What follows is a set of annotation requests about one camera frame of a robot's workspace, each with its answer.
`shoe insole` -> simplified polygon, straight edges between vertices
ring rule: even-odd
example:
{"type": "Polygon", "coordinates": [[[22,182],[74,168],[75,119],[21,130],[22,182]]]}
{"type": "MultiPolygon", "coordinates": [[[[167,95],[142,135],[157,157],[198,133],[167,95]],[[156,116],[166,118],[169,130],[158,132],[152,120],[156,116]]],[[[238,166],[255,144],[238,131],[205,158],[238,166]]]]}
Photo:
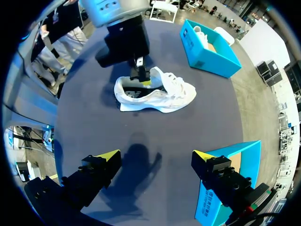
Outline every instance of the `shoe insole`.
{"type": "Polygon", "coordinates": [[[166,92],[164,86],[160,86],[154,89],[140,88],[140,87],[123,87],[125,94],[131,98],[142,98],[149,95],[155,90],[161,90],[166,92]]]}

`concrete floor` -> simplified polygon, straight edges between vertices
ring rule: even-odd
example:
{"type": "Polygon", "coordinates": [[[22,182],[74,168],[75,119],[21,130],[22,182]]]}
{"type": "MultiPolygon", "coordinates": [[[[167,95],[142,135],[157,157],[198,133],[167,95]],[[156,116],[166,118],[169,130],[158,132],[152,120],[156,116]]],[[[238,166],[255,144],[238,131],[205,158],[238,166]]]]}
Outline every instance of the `concrete floor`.
{"type": "MultiPolygon", "coordinates": [[[[226,23],[198,9],[196,13],[178,11],[175,19],[176,24],[183,24],[185,19],[199,22],[212,29],[222,27],[233,37],[237,34],[230,29],[226,23]]],[[[83,31],[87,38],[94,32],[95,28],[88,23],[83,31]]],[[[261,140],[261,164],[257,184],[262,182],[273,186],[280,158],[278,156],[278,134],[279,126],[277,118],[277,103],[269,87],[266,87],[259,77],[251,60],[241,48],[239,43],[232,46],[243,68],[231,77],[241,114],[244,141],[261,140]]],[[[51,176],[56,173],[55,160],[53,156],[39,151],[30,151],[27,158],[38,163],[42,176],[51,176]]]]}

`blue shoe box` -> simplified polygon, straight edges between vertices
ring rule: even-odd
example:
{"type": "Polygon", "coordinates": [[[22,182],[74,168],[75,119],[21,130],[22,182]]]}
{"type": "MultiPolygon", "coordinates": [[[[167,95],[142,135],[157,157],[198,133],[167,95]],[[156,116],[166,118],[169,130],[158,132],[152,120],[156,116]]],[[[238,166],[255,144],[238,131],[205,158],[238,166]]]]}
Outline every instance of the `blue shoe box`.
{"type": "Polygon", "coordinates": [[[181,29],[180,37],[190,67],[225,78],[230,78],[242,67],[226,40],[219,33],[204,25],[186,20],[181,29]],[[213,45],[216,52],[204,48],[193,30],[195,26],[199,26],[201,31],[207,35],[208,43],[213,45]]]}

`gray pants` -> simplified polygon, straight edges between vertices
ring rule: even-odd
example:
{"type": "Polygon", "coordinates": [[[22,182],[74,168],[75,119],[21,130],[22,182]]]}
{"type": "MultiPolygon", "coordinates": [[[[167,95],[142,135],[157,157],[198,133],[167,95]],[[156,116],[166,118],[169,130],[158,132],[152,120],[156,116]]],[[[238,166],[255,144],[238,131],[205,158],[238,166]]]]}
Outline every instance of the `gray pants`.
{"type": "Polygon", "coordinates": [[[52,70],[59,72],[60,74],[68,73],[68,70],[56,59],[56,57],[47,47],[44,47],[37,58],[32,62],[32,67],[35,73],[42,76],[51,84],[55,83],[53,75],[49,71],[47,71],[42,64],[48,66],[52,70]]]}
{"type": "Polygon", "coordinates": [[[73,64],[86,41],[87,38],[85,37],[85,34],[79,27],[76,27],[52,43],[52,46],[55,48],[60,57],[68,61],[70,64],[73,64]]]}

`dark blue round table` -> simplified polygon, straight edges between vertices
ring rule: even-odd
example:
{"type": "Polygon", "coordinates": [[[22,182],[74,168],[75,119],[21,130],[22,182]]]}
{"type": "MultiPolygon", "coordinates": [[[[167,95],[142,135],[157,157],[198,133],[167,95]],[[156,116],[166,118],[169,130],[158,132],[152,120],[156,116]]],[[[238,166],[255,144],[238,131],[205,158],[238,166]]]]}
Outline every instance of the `dark blue round table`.
{"type": "Polygon", "coordinates": [[[117,226],[199,226],[194,219],[199,178],[190,166],[192,151],[243,141],[235,91],[231,80],[189,67],[180,25],[150,20],[145,25],[151,51],[147,66],[182,77],[196,88],[196,98],[173,113],[121,112],[113,87],[131,69],[127,63],[102,68],[96,62],[107,34],[105,28],[96,29],[59,100],[57,172],[69,176],[87,155],[120,149],[122,168],[83,213],[117,226]]]}

